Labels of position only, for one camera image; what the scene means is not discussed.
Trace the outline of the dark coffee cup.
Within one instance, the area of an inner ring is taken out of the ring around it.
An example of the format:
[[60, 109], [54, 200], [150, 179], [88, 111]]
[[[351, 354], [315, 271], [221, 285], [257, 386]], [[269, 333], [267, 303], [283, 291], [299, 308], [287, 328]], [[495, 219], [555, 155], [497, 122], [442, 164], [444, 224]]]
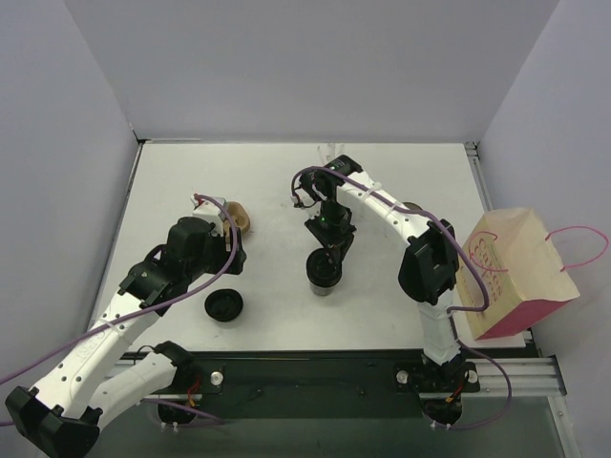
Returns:
[[422, 208], [413, 202], [405, 201], [401, 205], [401, 210], [407, 214], [419, 214]]
[[320, 279], [309, 281], [309, 286], [312, 293], [321, 297], [330, 295], [336, 284], [336, 281], [322, 281]]

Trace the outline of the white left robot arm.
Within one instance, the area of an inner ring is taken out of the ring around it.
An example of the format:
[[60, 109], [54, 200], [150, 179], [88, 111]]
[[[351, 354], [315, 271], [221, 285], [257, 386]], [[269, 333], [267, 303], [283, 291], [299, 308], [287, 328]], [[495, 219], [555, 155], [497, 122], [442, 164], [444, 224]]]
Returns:
[[49, 457], [83, 457], [101, 430], [142, 398], [193, 383], [192, 355], [176, 343], [159, 343], [131, 368], [106, 376], [134, 341], [169, 308], [191, 293], [203, 275], [215, 281], [239, 275], [245, 254], [235, 224], [183, 217], [167, 241], [130, 268], [104, 313], [65, 358], [32, 387], [18, 386], [5, 406], [17, 431]]

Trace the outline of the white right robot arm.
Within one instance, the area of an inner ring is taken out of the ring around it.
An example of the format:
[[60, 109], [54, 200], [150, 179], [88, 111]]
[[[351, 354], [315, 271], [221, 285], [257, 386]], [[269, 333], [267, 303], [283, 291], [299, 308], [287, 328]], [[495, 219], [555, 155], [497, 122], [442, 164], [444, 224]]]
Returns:
[[394, 199], [346, 155], [297, 174], [291, 181], [291, 199], [295, 207], [308, 212], [305, 227], [321, 245], [305, 263], [310, 287], [319, 296], [329, 294], [342, 278], [342, 264], [356, 232], [354, 216], [398, 238], [403, 258], [397, 279], [416, 302], [423, 328], [428, 360], [424, 380], [436, 389], [454, 382], [460, 345], [450, 310], [458, 270], [453, 227]]

